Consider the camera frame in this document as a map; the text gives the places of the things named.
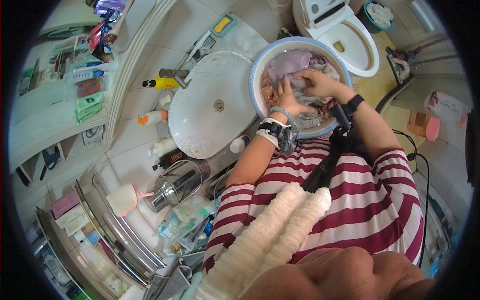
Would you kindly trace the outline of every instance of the black watch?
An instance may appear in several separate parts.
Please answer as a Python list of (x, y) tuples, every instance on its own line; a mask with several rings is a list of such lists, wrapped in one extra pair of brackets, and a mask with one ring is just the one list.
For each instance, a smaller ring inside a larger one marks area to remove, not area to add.
[(282, 126), (278, 125), (277, 123), (263, 123), (260, 125), (260, 127), (258, 127), (258, 129), (267, 129), (268, 134), (277, 139), (282, 132)]

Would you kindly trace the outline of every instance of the toothbrush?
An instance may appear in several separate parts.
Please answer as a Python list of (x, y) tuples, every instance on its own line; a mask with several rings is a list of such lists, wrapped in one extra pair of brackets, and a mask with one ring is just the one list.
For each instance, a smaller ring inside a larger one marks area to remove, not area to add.
[(200, 49), (200, 47), (204, 44), (205, 40), (210, 36), (211, 33), (212, 32), (210, 30), (207, 30), (207, 32), (204, 34), (204, 36), (193, 47), (192, 51), (188, 55), (187, 61), (190, 61), (192, 59), (195, 52), (197, 52), (197, 50)]
[(103, 72), (111, 72), (117, 67), (118, 67), (117, 61), (107, 61), (96, 66), (76, 68), (76, 69), (73, 69), (72, 72), (76, 73), (76, 72), (83, 72), (88, 70), (101, 70)]

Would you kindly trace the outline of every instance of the faucet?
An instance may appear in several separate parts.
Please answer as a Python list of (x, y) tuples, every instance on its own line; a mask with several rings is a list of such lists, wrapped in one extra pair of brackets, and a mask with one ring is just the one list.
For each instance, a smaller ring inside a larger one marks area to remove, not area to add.
[(158, 76), (161, 78), (173, 78), (182, 89), (185, 89), (190, 81), (192, 81), (190, 79), (187, 83), (185, 82), (188, 73), (188, 70), (160, 69)]

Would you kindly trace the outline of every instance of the white ceramic sink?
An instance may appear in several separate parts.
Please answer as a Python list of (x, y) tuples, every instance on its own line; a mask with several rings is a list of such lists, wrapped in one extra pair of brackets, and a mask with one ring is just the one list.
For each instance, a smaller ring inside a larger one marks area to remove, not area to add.
[(205, 56), (191, 71), (168, 111), (170, 132), (188, 156), (211, 157), (256, 119), (248, 79), (252, 61), (230, 51)]

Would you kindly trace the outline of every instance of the sink drain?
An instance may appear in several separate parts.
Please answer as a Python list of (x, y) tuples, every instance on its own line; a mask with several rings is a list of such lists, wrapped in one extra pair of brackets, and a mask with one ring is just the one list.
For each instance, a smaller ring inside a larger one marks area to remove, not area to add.
[(225, 104), (223, 103), (222, 100), (217, 99), (217, 100), (213, 103), (213, 108), (215, 109), (215, 111), (221, 112), (221, 111), (223, 111), (223, 109), (225, 108)]

